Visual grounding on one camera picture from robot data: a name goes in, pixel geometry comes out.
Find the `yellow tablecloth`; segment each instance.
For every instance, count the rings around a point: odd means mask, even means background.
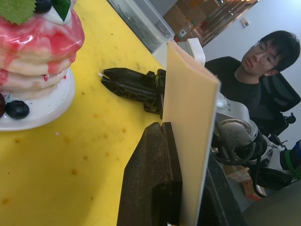
[[[159,63],[106,0],[78,0],[86,34],[72,70],[76,93],[55,122],[0,133],[1,226],[116,225],[123,170],[159,117],[109,92],[97,73]]]

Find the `glasses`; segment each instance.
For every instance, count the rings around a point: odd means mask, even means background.
[[[262,58],[260,59],[260,62],[263,66],[273,65],[275,67],[276,65],[275,56],[267,53],[267,46],[264,42],[260,41],[256,45],[254,45],[253,51],[256,54],[265,53],[265,55],[263,55]]]

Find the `light switch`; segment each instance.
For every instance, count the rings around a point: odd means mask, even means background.
[[[243,25],[244,28],[246,28],[247,26],[250,25],[250,23],[244,17],[240,20],[240,22],[241,22],[241,24]]]

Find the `black shirt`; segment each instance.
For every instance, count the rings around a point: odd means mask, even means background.
[[[235,78],[241,62],[232,57],[222,57],[206,62],[205,68],[222,82],[221,93],[229,100],[244,104],[249,113],[256,110],[260,97],[260,84],[245,84]]]

